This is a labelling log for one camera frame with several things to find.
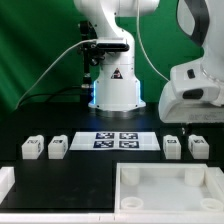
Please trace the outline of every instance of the small white cube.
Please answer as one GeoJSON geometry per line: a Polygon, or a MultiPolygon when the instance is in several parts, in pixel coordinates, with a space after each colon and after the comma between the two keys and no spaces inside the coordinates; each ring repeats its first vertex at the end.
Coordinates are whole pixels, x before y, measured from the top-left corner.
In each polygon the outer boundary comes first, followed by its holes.
{"type": "Polygon", "coordinates": [[[44,149],[44,137],[42,135],[31,136],[22,145],[23,159],[38,159],[44,149]]]}
{"type": "Polygon", "coordinates": [[[166,159],[181,159],[181,145],[176,136],[163,137],[163,150],[166,159]]]}
{"type": "Polygon", "coordinates": [[[202,136],[189,136],[188,149],[194,159],[209,159],[209,144],[202,136]]]}
{"type": "Polygon", "coordinates": [[[63,159],[68,150],[68,137],[55,136],[48,145],[49,159],[63,159]]]}

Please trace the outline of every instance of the black table surface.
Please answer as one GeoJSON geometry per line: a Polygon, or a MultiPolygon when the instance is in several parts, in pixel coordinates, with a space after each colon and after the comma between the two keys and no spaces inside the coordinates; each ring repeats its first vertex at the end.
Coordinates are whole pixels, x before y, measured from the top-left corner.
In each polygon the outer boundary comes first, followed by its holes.
{"type": "Polygon", "coordinates": [[[31,103],[14,111],[0,125],[0,167],[15,168],[16,183],[0,212],[114,212],[116,165],[133,163],[205,163],[224,168],[223,124],[164,124],[158,105],[130,119],[109,119],[90,114],[79,103],[31,103]],[[69,145],[77,131],[155,132],[160,151],[69,151],[63,160],[49,160],[47,145],[54,136],[67,135],[69,145]],[[195,160],[188,136],[204,136],[209,160],[195,160]],[[22,160],[21,146],[29,136],[43,135],[45,149],[38,160],[22,160]],[[177,136],[181,160],[166,160],[165,135],[177,136]]]}

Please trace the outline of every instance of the white cable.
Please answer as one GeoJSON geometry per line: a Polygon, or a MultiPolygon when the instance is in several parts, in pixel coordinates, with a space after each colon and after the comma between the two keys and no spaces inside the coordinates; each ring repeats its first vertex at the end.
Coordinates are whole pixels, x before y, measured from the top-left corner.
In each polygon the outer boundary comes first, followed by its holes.
{"type": "Polygon", "coordinates": [[[73,50],[74,48],[78,47],[81,44],[85,44],[85,43],[92,43],[95,42],[96,39],[92,39],[92,40],[84,40],[79,42],[78,44],[73,45],[72,47],[68,48],[64,53],[62,53],[52,64],[51,66],[40,76],[40,78],[30,87],[30,89],[28,89],[23,96],[19,99],[17,105],[16,105],[16,109],[19,107],[20,102],[26,97],[26,95],[31,92],[37,85],[38,83],[47,75],[47,73],[71,50],[73,50]]]}
{"type": "Polygon", "coordinates": [[[161,76],[163,79],[165,79],[167,82],[169,82],[169,79],[167,79],[163,74],[161,74],[156,68],[155,66],[152,64],[152,62],[150,61],[150,59],[148,58],[143,43],[142,43],[142,38],[141,38],[141,34],[140,34],[140,25],[139,25],[139,20],[140,20],[140,0],[137,0],[137,35],[138,35],[138,40],[139,40],[139,44],[140,47],[142,49],[142,52],[146,58],[146,60],[148,61],[149,65],[152,67],[152,69],[159,75],[161,76]]]}

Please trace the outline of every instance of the white robot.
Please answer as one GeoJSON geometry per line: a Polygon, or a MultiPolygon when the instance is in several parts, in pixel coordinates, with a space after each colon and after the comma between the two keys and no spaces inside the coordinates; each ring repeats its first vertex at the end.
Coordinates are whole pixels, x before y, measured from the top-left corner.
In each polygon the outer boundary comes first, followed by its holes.
{"type": "Polygon", "coordinates": [[[180,0],[182,30],[204,49],[198,60],[171,70],[159,102],[159,115],[169,123],[224,122],[223,0],[180,0]]]}
{"type": "MultiPolygon", "coordinates": [[[[159,4],[159,0],[139,1],[140,15],[154,12],[159,4]]],[[[144,108],[140,82],[135,76],[135,41],[115,21],[115,17],[136,17],[137,0],[74,0],[74,3],[96,31],[97,42],[92,47],[106,52],[89,107],[106,117],[128,117],[144,108]]]]}

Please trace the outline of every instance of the green wall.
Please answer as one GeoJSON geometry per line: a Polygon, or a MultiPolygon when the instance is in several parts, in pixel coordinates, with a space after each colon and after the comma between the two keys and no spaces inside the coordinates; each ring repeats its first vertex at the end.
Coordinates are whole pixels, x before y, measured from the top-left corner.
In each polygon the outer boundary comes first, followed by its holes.
{"type": "MultiPolygon", "coordinates": [[[[167,77],[174,65],[202,54],[177,26],[176,6],[177,0],[161,0],[154,14],[140,20],[145,49],[167,77]]],[[[73,0],[0,0],[0,120],[13,111],[22,94],[65,49],[80,41],[77,24],[84,19],[73,0]]],[[[117,22],[136,37],[135,18],[117,22]]],[[[97,69],[92,75],[97,77],[97,69]]],[[[136,76],[144,83],[144,100],[158,102],[165,81],[148,66],[138,43],[136,76]]],[[[81,81],[82,57],[73,51],[32,94],[54,92],[81,81]]]]}

